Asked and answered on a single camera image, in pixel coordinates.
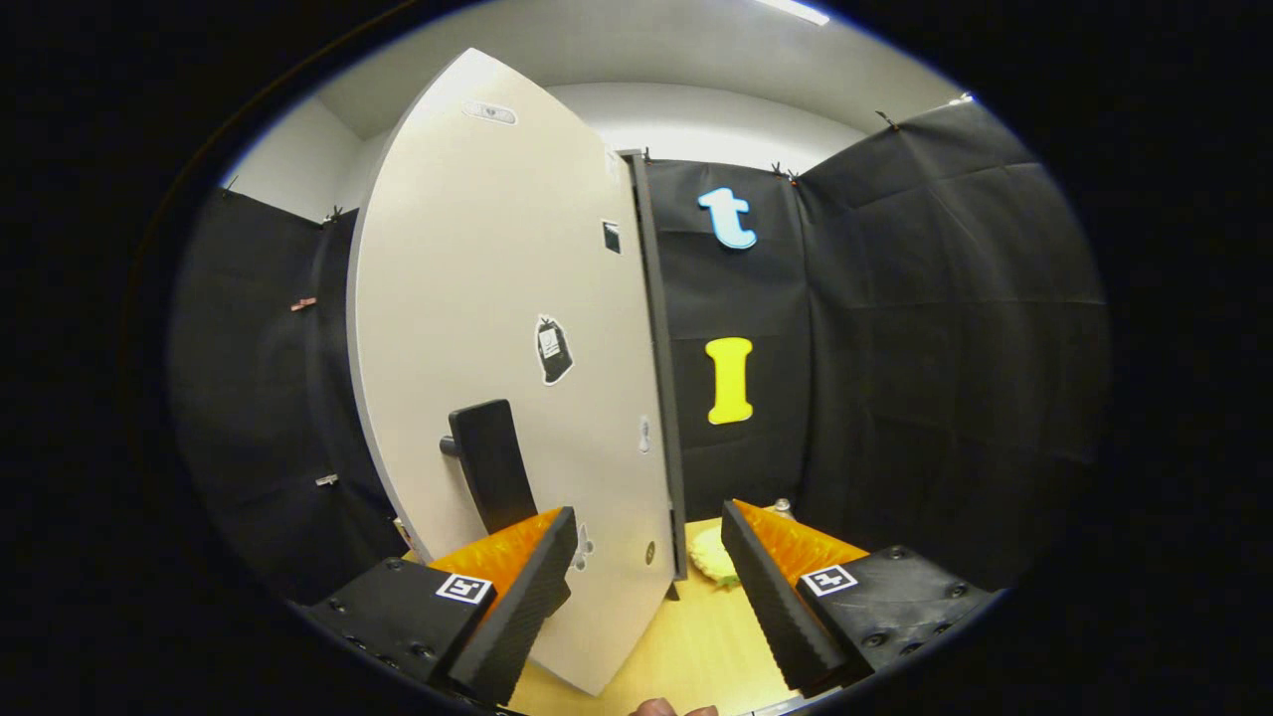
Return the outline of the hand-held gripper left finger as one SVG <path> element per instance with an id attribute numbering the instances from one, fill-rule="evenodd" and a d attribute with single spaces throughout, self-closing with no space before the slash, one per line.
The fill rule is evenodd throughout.
<path id="1" fill-rule="evenodd" d="M 575 512 L 558 507 L 432 563 L 384 559 L 300 612 L 409 682 L 508 705 L 545 622 L 570 595 Z"/>

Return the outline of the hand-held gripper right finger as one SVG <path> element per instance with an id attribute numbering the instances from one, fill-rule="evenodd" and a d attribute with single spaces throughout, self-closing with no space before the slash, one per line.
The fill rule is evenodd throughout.
<path id="1" fill-rule="evenodd" d="M 867 552 L 742 499 L 726 499 L 721 534 L 784 683 L 805 697 L 911 662 L 1001 596 L 910 547 Z"/>

